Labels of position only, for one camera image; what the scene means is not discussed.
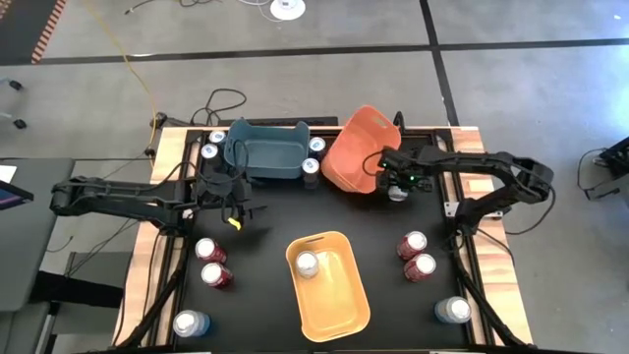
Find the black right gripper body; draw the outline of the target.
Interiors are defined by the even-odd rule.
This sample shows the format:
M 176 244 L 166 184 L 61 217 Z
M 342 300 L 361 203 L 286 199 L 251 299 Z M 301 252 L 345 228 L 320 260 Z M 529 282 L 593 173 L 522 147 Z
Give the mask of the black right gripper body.
M 430 177 L 422 175 L 412 168 L 393 167 L 386 165 L 375 174 L 376 186 L 386 192 L 406 195 L 411 192 L 430 193 L 433 182 Z

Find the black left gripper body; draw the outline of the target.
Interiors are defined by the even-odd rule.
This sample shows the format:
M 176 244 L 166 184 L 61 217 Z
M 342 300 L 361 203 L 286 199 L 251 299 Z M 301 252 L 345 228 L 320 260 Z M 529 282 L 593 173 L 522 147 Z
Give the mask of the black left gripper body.
M 244 222 L 253 188 L 243 175 L 197 175 L 194 188 L 199 209 L 218 209 L 222 222 Z

